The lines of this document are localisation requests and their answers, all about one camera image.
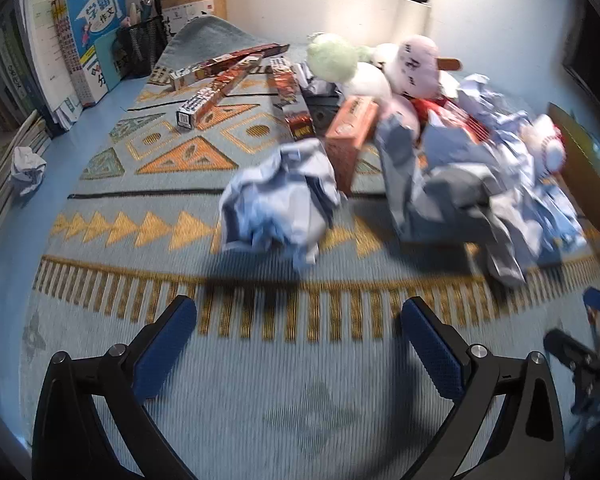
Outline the brown ribbed glass plate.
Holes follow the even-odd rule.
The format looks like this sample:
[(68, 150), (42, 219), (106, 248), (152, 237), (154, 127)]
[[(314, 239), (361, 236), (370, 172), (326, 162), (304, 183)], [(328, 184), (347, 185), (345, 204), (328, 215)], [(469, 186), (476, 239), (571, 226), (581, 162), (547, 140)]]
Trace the brown ribbed glass plate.
[(600, 231), (600, 158), (594, 139), (571, 115), (554, 103), (547, 115), (564, 139), (567, 161), (560, 174), (588, 221)]

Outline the long red box top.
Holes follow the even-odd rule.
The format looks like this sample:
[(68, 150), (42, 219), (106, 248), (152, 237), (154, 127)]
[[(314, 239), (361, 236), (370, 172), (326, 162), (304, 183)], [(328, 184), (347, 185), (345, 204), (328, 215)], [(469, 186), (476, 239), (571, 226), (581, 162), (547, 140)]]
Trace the long red box top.
[(287, 52), (289, 47), (290, 44), (260, 44), (260, 46), (221, 54), (179, 70), (172, 70), (169, 74), (169, 84), (173, 90), (185, 88), (197, 81), (219, 75), (250, 55), (261, 55), (262, 58), (268, 58)]

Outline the black mesh pen holder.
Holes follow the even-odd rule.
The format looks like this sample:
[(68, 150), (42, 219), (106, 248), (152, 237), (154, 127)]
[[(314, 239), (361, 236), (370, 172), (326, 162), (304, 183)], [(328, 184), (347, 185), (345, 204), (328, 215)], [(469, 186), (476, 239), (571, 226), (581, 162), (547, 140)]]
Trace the black mesh pen holder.
[(149, 76), (168, 44), (161, 16), (119, 28), (117, 40), (125, 53), (126, 74), (130, 78)]

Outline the white paper stack upright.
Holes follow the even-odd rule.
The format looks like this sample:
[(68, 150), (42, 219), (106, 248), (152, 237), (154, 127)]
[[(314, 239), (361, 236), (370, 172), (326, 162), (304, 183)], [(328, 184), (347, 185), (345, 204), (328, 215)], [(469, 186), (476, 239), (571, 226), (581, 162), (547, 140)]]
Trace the white paper stack upright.
[(53, 122), (68, 131), (83, 107), (62, 56), (54, 19), (53, 0), (18, 0), (21, 24), (27, 35), (33, 73)]

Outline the blue patterned woven mat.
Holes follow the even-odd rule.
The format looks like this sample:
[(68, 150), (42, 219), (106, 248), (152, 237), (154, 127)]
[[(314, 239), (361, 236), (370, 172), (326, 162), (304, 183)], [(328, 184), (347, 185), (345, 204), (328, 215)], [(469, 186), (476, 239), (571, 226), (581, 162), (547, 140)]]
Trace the blue patterned woven mat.
[[(260, 44), (270, 42), (207, 16), (161, 63)], [(517, 287), (492, 276), (475, 243), (405, 243), (388, 207), (378, 110), (313, 266), (297, 272), (277, 247), (224, 252), (219, 201), (232, 177), (298, 142), (278, 107), (276, 56), (286, 58), (262, 58), (192, 130), (176, 111), (218, 75), (178, 90), (148, 84), (85, 166), (33, 283), (21, 363), (31, 444), (52, 356), (129, 344), (178, 295), (194, 300), (196, 326), (144, 408), (192, 479), (406, 479), (453, 407), (402, 332), (416, 296), (468, 344), (542, 353), (566, 442), (569, 367), (543, 339), (590, 332), (583, 293), (600, 290), (600, 231), (578, 212), (585, 246), (546, 252)]]

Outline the flat stacked books left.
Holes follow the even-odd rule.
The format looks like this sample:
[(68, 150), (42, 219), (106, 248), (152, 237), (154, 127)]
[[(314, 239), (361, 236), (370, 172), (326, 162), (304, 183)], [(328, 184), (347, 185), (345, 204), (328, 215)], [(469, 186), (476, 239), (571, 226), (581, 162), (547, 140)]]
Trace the flat stacked books left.
[(12, 151), (16, 146), (28, 146), (43, 158), (50, 144), (46, 121), (39, 112), (32, 112), (18, 130), (0, 132), (0, 231), (12, 204), (21, 197), (9, 180)]

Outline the blue study book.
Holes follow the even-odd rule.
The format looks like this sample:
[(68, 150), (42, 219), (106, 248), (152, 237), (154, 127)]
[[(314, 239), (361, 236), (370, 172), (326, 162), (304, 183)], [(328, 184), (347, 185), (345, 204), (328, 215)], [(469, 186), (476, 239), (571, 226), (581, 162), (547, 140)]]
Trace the blue study book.
[(95, 42), (125, 17), (125, 0), (54, 0), (54, 23), (76, 95), (84, 107), (108, 92)]

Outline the wooden desk organizer box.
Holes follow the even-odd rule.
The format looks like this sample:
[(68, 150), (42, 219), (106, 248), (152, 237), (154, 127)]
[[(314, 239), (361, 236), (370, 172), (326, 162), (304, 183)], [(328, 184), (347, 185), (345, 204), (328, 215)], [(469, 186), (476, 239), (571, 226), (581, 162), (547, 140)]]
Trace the wooden desk organizer box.
[(190, 21), (205, 15), (227, 19), (226, 0), (162, 0), (166, 36), (172, 39)]

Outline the crumpled paper pile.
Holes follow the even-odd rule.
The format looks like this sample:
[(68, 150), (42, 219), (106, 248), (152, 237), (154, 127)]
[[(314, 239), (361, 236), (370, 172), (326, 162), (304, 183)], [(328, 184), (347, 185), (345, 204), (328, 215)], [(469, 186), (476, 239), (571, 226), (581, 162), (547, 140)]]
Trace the crumpled paper pile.
[(554, 122), (512, 110), (487, 76), (465, 77), (456, 101), (427, 110), (422, 132), (392, 114), (375, 140), (405, 243), (475, 243), (508, 287), (523, 285), (546, 252), (586, 244), (576, 208), (552, 179), (566, 161)]

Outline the large paper ball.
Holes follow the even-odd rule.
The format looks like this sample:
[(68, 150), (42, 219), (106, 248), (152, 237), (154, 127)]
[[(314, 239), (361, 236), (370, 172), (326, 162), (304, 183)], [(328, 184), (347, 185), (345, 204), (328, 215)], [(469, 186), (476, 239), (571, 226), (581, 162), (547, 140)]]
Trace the large paper ball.
[(221, 248), (265, 254), (277, 247), (301, 272), (314, 265), (341, 199), (320, 140), (279, 145), (260, 165), (240, 170), (223, 191)]

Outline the long red box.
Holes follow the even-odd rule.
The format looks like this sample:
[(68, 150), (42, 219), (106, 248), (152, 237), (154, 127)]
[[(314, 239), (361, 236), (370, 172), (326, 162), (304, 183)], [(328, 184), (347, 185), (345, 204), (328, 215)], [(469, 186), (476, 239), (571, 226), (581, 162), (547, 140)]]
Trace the long red box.
[(260, 44), (260, 46), (221, 54), (179, 70), (172, 70), (169, 74), (169, 84), (173, 90), (185, 88), (197, 81), (219, 75), (250, 55), (261, 55), (262, 58), (268, 58), (287, 52), (289, 47), (290, 44)]
[(295, 141), (314, 138), (315, 130), (309, 107), (303, 99), (294, 69), (283, 56), (271, 58), (270, 66), (285, 122)]
[(262, 54), (250, 54), (216, 76), (208, 86), (200, 88), (175, 114), (176, 125), (192, 130), (198, 127), (206, 115), (224, 99), (248, 72), (260, 65)]

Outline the small crumpled paper by books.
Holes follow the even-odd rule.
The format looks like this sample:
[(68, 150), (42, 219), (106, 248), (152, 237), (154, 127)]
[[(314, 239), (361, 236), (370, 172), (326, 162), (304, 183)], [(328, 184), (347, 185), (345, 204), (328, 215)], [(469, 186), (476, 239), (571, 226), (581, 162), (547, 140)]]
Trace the small crumpled paper by books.
[(42, 184), (46, 161), (28, 146), (16, 146), (12, 151), (9, 180), (19, 196), (35, 192)]

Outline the orange carton box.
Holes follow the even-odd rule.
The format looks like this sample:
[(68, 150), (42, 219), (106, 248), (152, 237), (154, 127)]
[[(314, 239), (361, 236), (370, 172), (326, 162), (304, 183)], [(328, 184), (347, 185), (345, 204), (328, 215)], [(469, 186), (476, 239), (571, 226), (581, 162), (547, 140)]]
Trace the orange carton box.
[(349, 96), (324, 137), (325, 151), (335, 171), (337, 188), (351, 193), (358, 154), (374, 131), (379, 105), (371, 96)]

